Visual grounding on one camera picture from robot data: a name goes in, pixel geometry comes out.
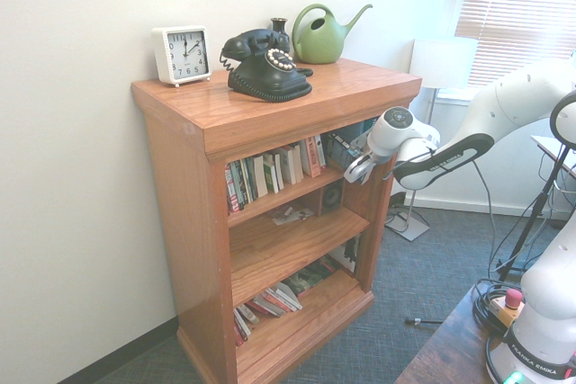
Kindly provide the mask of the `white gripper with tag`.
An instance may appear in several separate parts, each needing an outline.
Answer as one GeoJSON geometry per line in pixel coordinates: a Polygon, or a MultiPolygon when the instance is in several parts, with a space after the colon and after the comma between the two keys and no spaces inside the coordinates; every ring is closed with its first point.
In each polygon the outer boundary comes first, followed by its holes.
{"type": "Polygon", "coordinates": [[[345,171],[344,178],[349,183],[365,184],[372,172],[375,163],[373,155],[367,153],[357,158],[345,171]]]}

